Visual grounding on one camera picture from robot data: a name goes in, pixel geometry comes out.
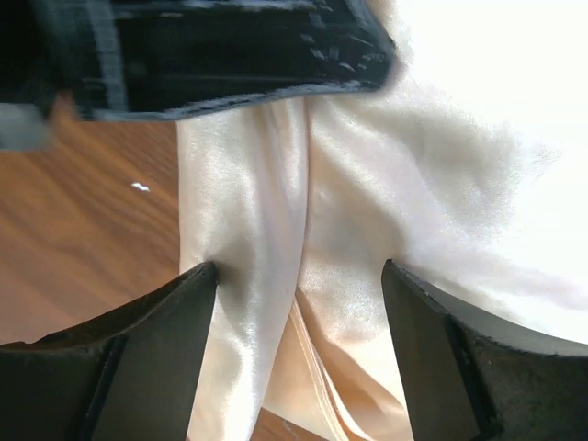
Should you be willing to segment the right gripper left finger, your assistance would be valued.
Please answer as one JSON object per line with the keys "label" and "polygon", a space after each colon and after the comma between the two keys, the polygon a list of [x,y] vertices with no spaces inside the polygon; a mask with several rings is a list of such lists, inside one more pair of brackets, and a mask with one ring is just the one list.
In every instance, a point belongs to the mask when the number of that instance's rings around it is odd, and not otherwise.
{"label": "right gripper left finger", "polygon": [[1,348],[4,440],[184,440],[217,270],[196,266],[112,311]]}

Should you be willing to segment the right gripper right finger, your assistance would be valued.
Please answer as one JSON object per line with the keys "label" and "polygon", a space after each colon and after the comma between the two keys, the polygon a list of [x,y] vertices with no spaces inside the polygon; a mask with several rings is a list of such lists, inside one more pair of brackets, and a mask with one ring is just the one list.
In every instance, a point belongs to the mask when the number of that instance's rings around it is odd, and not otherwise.
{"label": "right gripper right finger", "polygon": [[392,261],[381,283],[414,439],[586,439],[586,345],[508,322]]}

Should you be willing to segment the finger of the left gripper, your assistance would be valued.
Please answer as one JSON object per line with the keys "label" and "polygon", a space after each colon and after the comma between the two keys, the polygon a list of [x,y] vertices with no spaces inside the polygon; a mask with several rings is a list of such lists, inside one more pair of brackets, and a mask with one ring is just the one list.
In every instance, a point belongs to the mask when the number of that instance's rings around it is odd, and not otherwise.
{"label": "finger of the left gripper", "polygon": [[372,92],[395,44],[363,1],[4,1],[1,147],[85,121],[177,121],[294,96]]}

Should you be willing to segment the peach cloth napkin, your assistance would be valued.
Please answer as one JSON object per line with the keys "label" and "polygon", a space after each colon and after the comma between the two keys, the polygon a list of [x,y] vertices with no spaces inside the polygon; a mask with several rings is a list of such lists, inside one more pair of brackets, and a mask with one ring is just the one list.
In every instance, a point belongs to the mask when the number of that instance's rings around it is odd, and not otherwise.
{"label": "peach cloth napkin", "polygon": [[412,436],[380,285],[587,339],[587,4],[376,1],[399,70],[178,126],[181,267],[221,283],[188,436],[261,409],[330,440]]}

